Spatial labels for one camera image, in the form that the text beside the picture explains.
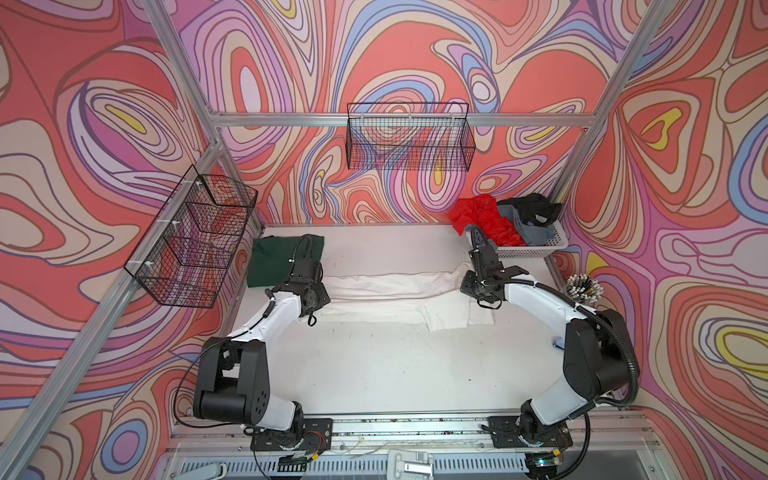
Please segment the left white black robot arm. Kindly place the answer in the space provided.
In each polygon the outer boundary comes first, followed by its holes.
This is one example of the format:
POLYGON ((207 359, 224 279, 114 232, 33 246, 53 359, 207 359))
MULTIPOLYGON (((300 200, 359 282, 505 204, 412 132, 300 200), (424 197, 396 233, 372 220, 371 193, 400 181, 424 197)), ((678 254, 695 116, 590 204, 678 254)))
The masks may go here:
POLYGON ((320 261, 291 262, 283 282, 266 291, 266 305, 225 337, 206 341, 198 360, 193 416, 249 427, 258 445, 308 449, 300 403, 271 392, 268 347, 300 321, 313 327, 317 312, 331 302, 320 261))

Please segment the white printed t-shirt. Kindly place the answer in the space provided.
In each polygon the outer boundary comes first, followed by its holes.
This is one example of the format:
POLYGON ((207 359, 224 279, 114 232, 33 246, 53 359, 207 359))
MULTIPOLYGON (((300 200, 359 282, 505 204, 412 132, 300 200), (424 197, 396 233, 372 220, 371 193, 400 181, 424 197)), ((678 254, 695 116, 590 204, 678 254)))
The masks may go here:
POLYGON ((327 277, 331 302, 316 317, 327 322, 423 325, 431 332, 492 325, 491 311, 460 291, 470 263, 452 271, 327 277))

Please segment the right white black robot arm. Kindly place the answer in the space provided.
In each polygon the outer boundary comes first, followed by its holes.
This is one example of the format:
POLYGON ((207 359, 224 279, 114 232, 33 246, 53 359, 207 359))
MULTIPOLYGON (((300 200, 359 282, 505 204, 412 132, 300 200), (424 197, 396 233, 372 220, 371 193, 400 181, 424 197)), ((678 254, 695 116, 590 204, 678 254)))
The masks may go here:
POLYGON ((518 266, 505 266, 490 245, 469 251, 471 269, 460 291, 482 308, 516 305, 562 340, 562 373, 527 400, 512 432, 528 446, 552 440, 567 420, 598 405, 628 407, 639 393, 640 365, 627 324, 614 310, 595 310, 536 280, 518 266))

